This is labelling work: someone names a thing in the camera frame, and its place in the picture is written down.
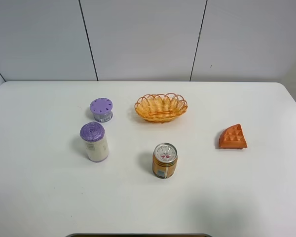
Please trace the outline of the orange waffle slice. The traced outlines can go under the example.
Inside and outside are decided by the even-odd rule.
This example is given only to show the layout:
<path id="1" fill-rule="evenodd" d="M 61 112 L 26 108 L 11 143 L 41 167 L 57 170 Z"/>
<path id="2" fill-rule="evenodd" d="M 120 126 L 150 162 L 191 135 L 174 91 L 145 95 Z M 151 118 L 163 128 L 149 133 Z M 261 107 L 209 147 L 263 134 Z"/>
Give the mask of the orange waffle slice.
<path id="1" fill-rule="evenodd" d="M 240 124 L 225 129 L 219 137 L 219 149 L 245 149 L 247 142 Z"/>

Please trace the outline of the orange wicker basket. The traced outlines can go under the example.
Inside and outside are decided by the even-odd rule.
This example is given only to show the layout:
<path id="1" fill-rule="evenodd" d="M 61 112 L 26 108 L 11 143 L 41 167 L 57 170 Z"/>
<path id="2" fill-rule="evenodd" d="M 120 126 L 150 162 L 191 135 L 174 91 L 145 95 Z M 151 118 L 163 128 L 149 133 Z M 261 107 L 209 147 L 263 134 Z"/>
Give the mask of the orange wicker basket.
<path id="1" fill-rule="evenodd" d="M 148 122 L 165 123 L 183 115 L 188 104 L 184 97 L 175 93 L 146 94 L 137 100 L 134 109 Z"/>

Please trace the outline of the orange beverage can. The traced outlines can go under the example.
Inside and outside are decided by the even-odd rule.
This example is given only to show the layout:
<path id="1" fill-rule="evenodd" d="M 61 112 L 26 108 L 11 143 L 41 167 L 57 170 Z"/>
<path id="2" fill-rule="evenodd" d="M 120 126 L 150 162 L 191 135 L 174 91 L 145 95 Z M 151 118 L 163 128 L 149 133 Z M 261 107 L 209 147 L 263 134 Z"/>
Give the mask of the orange beverage can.
<path id="1" fill-rule="evenodd" d="M 167 179 L 175 173 L 178 153 L 170 143 L 158 144 L 152 154 L 152 171 L 158 178 Z"/>

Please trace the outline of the purple lidded round container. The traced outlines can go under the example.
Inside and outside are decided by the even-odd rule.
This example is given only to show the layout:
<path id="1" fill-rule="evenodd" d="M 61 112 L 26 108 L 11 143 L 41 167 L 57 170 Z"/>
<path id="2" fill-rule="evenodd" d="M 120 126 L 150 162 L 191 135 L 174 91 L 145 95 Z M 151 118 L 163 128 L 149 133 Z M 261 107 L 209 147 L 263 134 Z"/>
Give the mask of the purple lidded round container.
<path id="1" fill-rule="evenodd" d="M 95 121 L 97 122 L 107 122 L 112 119 L 113 113 L 113 103 L 108 98 L 97 98 L 93 100 L 89 106 L 91 113 Z"/>

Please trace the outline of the purple white bag roll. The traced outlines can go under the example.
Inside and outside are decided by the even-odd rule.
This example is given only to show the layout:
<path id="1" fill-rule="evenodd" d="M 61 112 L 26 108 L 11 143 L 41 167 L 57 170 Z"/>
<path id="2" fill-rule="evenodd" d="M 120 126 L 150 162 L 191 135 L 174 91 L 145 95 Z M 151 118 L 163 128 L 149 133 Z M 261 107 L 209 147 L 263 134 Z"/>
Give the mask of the purple white bag roll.
<path id="1" fill-rule="evenodd" d="M 80 130 L 88 158 L 93 162 L 102 162 L 109 156 L 109 148 L 104 127 L 98 122 L 85 124 Z"/>

